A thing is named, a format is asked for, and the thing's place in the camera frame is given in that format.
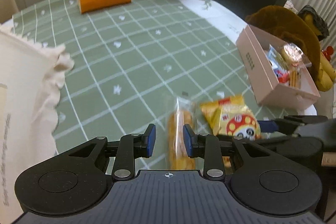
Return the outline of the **yellow panda snack bag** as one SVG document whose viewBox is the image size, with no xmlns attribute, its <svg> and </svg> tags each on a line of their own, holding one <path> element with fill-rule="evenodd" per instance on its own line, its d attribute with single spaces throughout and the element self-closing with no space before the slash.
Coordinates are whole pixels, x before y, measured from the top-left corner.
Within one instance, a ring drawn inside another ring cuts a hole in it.
<svg viewBox="0 0 336 224">
<path fill-rule="evenodd" d="M 203 102 L 200 109 L 213 135 L 261 139 L 260 125 L 241 94 L 213 102 Z"/>
</svg>

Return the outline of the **long bread stick packet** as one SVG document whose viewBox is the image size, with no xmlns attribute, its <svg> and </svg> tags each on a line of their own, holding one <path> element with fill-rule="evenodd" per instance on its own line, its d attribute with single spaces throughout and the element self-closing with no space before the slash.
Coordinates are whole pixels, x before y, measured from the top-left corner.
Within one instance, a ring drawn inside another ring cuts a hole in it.
<svg viewBox="0 0 336 224">
<path fill-rule="evenodd" d="M 195 127 L 195 104 L 183 97 L 175 99 L 174 111 L 167 121 L 169 168 L 172 170 L 193 170 L 195 160 L 188 157 L 183 137 L 183 126 Z"/>
</svg>

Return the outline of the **blue white snack bag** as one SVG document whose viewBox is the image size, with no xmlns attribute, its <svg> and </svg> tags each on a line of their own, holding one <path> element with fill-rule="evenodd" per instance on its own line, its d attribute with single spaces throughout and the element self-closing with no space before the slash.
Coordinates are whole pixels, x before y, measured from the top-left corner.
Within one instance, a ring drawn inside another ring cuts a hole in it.
<svg viewBox="0 0 336 224">
<path fill-rule="evenodd" d="M 285 63 L 280 53 L 276 51 L 276 49 L 272 45 L 269 45 L 266 57 L 272 67 L 274 74 L 280 81 L 280 79 L 288 73 L 287 64 Z"/>
</svg>

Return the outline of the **bread packet clear wrap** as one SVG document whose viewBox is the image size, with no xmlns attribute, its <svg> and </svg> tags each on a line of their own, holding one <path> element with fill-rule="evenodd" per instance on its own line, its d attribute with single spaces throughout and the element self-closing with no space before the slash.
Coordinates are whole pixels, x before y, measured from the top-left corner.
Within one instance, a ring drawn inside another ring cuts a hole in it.
<svg viewBox="0 0 336 224">
<path fill-rule="evenodd" d="M 292 66 L 297 66 L 302 61 L 303 51 L 293 43 L 285 44 L 280 49 L 284 61 Z"/>
</svg>

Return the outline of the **red green snack packet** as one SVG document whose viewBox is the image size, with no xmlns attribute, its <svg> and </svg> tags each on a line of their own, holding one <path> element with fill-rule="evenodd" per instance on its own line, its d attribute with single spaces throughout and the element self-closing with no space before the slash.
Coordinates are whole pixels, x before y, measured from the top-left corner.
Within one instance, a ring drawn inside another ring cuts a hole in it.
<svg viewBox="0 0 336 224">
<path fill-rule="evenodd" d="M 281 84 L 289 85 L 290 83 L 290 71 L 280 71 L 276 70 L 275 75 L 278 79 L 278 82 Z"/>
</svg>

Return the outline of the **brown cracker packet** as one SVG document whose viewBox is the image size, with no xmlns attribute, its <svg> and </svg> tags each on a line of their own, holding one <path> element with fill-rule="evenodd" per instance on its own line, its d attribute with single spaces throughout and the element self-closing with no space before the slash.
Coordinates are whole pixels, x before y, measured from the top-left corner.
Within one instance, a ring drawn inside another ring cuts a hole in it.
<svg viewBox="0 0 336 224">
<path fill-rule="evenodd" d="M 290 68 L 288 85 L 297 89 L 301 88 L 301 71 L 298 67 Z"/>
</svg>

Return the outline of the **pink cardboard box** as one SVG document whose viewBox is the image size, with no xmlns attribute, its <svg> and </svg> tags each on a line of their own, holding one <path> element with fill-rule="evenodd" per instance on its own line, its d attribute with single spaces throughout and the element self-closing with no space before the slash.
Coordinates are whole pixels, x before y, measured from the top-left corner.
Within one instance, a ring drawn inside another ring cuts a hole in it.
<svg viewBox="0 0 336 224">
<path fill-rule="evenodd" d="M 277 49 L 284 44 L 283 40 L 251 25 L 242 30 L 236 41 L 258 104 L 306 110 L 320 99 L 308 70 L 301 69 L 301 87 L 294 88 L 278 81 L 266 57 L 265 51 L 270 46 Z"/>
</svg>

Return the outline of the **green grid tablecloth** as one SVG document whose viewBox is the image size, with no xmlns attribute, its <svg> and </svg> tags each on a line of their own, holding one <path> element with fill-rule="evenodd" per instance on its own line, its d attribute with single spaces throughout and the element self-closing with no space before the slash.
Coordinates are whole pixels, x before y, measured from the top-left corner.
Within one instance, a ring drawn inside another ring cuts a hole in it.
<svg viewBox="0 0 336 224">
<path fill-rule="evenodd" d="M 75 62 L 60 92 L 56 150 L 154 123 L 153 156 L 137 160 L 138 169 L 168 167 L 167 119 L 177 97 L 201 103 L 241 94 L 258 119 L 293 113 L 257 104 L 235 45 L 244 26 L 212 0 L 132 0 L 88 14 L 76 0 L 44 0 L 13 17 L 16 34 L 64 45 Z"/>
</svg>

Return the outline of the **brown plush toy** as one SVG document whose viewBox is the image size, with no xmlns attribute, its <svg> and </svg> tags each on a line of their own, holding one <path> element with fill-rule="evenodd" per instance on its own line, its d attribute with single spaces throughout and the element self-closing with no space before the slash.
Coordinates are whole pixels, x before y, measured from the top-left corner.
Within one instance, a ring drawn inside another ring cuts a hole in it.
<svg viewBox="0 0 336 224">
<path fill-rule="evenodd" d="M 311 62 L 308 71 L 319 91 L 327 92 L 334 86 L 335 69 L 320 45 L 329 36 L 329 28 L 313 7 L 306 5 L 294 13 L 285 7 L 267 6 L 246 16 L 245 21 L 298 46 Z"/>
</svg>

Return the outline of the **cream fringed cloth bag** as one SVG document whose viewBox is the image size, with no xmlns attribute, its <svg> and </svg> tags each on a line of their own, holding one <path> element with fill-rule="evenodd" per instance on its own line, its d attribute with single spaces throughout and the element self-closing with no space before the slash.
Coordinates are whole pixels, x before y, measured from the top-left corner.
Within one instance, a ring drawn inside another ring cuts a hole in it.
<svg viewBox="0 0 336 224">
<path fill-rule="evenodd" d="M 1 26 L 1 223 L 22 214 L 17 177 L 56 154 L 55 108 L 73 66 L 65 45 L 48 47 Z"/>
</svg>

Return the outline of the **beige chair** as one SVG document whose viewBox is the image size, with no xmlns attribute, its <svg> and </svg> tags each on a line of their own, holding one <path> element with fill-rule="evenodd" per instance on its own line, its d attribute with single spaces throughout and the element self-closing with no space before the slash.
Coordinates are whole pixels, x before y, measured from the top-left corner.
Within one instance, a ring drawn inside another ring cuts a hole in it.
<svg viewBox="0 0 336 224">
<path fill-rule="evenodd" d="M 15 0 L 0 0 L 1 23 L 4 23 L 5 21 L 11 19 L 12 16 L 17 12 L 19 12 L 19 9 Z"/>
</svg>

